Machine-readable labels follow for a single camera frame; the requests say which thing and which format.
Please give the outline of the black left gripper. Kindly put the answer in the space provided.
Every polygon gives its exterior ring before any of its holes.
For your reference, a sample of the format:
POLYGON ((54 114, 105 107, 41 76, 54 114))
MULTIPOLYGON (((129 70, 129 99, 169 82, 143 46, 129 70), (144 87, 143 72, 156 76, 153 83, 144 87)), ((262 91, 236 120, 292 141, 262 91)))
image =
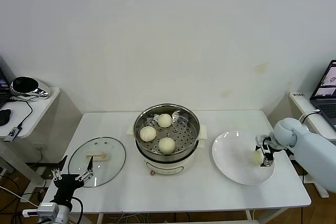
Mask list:
POLYGON ((90 157, 87 169, 81 175, 62 174, 61 171, 66 163, 67 155, 51 170, 53 181, 57 187, 53 202, 57 204, 67 204, 71 202, 75 190, 82 187, 82 182, 87 183, 93 176, 93 156, 90 157))

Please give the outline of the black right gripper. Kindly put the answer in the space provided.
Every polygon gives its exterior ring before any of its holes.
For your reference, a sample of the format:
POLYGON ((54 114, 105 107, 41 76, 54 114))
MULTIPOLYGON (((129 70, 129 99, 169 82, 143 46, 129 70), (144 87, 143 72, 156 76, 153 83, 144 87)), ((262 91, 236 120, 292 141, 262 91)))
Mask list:
POLYGON ((273 165, 275 149, 272 147, 271 139, 263 140, 263 148, 261 143, 257 143, 255 151, 263 154, 264 159, 260 165, 261 167, 270 167, 273 165))

